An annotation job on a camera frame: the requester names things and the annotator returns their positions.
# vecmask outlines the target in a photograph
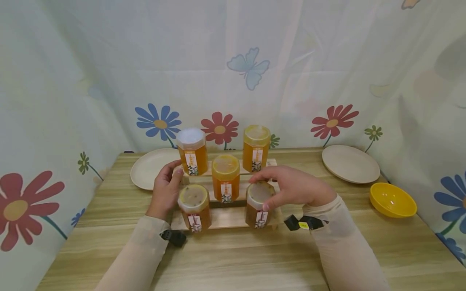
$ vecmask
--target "glass jar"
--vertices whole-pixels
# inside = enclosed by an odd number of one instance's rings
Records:
[[[211,226],[209,200],[209,191],[202,185],[190,184],[180,191],[178,205],[190,231],[201,232]]]
[[[215,199],[231,203],[240,195],[240,162],[232,155],[219,155],[212,162]]]
[[[202,130],[181,130],[177,135],[177,145],[183,169],[188,175],[199,176],[207,172],[206,136]]]
[[[261,125],[246,127],[243,135],[243,168],[248,172],[259,172],[267,163],[270,145],[270,130]]]
[[[249,185],[246,189],[246,224],[252,228],[264,228],[270,222],[271,213],[263,211],[264,202],[275,195],[275,189],[265,181]]]

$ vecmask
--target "round plate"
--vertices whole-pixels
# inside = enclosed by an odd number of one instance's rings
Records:
[[[356,148],[332,145],[322,152],[323,164],[335,176],[347,182],[366,184],[380,176],[380,168],[370,155]]]
[[[179,160],[177,149],[156,149],[140,157],[131,168],[131,181],[139,188],[154,189],[154,180],[168,163]]]

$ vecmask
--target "table surface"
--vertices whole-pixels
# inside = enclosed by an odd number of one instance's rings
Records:
[[[241,158],[241,151],[229,152]],[[209,154],[209,159],[218,153]],[[121,154],[96,191],[37,290],[93,290],[128,241],[150,202],[132,184],[130,169],[143,154]],[[271,150],[270,158],[328,182],[346,202],[377,256],[392,290],[461,290],[466,270],[418,217],[393,219],[369,202],[367,185],[333,176],[322,148]],[[382,177],[377,182],[385,182]],[[284,217],[302,215],[298,205]],[[329,290],[319,253],[308,231],[271,228],[209,230],[188,235],[183,249],[169,245],[152,282],[155,290]]]

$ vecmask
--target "black wrist strap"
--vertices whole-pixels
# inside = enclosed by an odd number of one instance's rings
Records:
[[[160,234],[160,237],[178,248],[181,248],[186,242],[186,236],[180,230],[165,230]]]
[[[303,216],[300,220],[298,220],[294,215],[288,216],[284,223],[291,231],[298,230],[300,228],[305,230],[317,230],[329,224],[328,221],[320,220],[319,218],[312,216]]]

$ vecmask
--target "wooden display stand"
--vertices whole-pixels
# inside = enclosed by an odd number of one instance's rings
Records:
[[[212,162],[209,161],[209,169],[206,173],[200,176],[189,176],[185,173],[183,176],[182,185],[180,189],[189,185],[190,183],[200,184],[209,190],[210,196],[210,208],[212,215],[212,225],[209,227],[212,229],[222,229],[222,228],[238,228],[238,227],[249,227],[245,222],[245,207],[246,207],[246,188],[250,185],[248,180],[251,178],[253,173],[249,173],[242,167],[243,161],[240,160],[240,196],[232,203],[221,203],[213,194],[213,185],[212,185]],[[277,161],[275,159],[267,159],[267,166],[276,166]],[[278,193],[280,188],[278,183],[269,182],[274,188],[275,192]],[[271,226],[275,230],[278,224],[283,222],[281,209],[280,207],[270,211],[272,218],[268,226]],[[171,220],[171,229],[172,230],[188,230],[186,224],[183,220],[180,210],[173,212],[173,218]]]

